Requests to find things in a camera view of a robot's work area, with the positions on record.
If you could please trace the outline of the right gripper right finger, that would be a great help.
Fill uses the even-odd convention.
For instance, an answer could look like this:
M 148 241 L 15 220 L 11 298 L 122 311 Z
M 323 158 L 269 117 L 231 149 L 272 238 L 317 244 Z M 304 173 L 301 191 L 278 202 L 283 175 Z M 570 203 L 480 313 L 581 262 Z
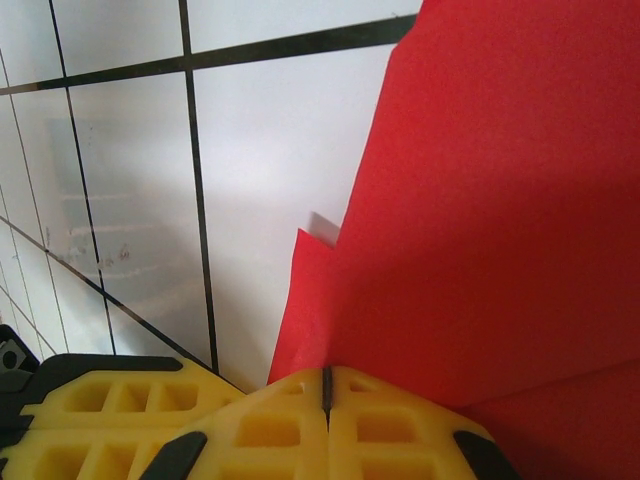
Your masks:
M 331 378 L 330 480 L 521 480 L 473 420 L 352 368 Z

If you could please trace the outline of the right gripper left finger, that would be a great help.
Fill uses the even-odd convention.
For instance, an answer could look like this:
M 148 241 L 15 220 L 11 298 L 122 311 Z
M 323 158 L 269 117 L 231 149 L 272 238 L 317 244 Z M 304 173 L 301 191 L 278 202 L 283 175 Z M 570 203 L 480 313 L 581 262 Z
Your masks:
M 144 480 L 328 480 L 323 371 L 307 369 L 177 431 Z

